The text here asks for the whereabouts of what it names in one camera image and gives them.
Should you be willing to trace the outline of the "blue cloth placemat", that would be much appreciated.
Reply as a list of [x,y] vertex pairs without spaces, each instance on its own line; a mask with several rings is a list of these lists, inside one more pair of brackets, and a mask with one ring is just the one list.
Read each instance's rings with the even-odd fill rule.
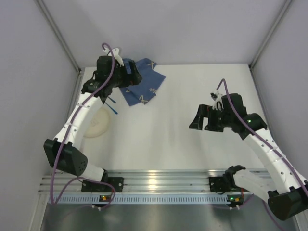
[[129,106],[147,104],[155,95],[166,76],[154,71],[156,62],[143,58],[136,62],[142,80],[138,85],[120,88]]

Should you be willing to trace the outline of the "blue metallic spoon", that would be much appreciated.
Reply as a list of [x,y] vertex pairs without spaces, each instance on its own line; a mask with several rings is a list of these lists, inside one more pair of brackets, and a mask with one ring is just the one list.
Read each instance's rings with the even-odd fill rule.
[[108,106],[116,115],[118,114],[118,112],[113,107],[111,107],[108,103],[104,103],[104,104]]

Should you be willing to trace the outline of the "cream round plate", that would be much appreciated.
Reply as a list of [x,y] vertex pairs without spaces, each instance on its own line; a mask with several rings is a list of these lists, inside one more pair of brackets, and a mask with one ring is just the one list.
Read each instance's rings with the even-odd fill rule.
[[107,109],[101,107],[92,118],[85,134],[85,138],[95,138],[104,134],[110,125],[111,117]]

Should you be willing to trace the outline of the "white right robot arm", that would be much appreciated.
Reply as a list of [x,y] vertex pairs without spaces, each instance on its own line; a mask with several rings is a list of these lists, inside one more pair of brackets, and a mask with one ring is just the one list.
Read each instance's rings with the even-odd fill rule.
[[240,94],[212,93],[213,105],[201,104],[190,129],[223,132],[230,128],[254,151],[273,182],[255,175],[242,165],[223,174],[230,190],[245,189],[266,204],[279,220],[287,220],[308,208],[308,181],[290,164],[257,113],[249,114]]

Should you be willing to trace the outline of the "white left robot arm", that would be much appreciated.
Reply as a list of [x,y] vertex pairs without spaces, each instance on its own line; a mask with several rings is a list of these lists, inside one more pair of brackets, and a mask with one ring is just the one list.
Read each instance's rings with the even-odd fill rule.
[[87,80],[78,102],[60,132],[44,142],[43,148],[50,166],[84,179],[102,181],[107,176],[105,169],[91,164],[80,151],[84,134],[96,112],[103,106],[114,88],[138,85],[142,76],[133,60],[129,67],[111,55],[100,56],[96,70]]

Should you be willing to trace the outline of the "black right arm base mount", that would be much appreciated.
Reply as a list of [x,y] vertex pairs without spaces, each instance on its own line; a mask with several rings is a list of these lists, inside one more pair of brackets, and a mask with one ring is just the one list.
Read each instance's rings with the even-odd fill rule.
[[226,176],[209,177],[209,187],[210,191],[217,194],[224,194],[229,192],[244,192],[244,189],[235,185],[232,178]]

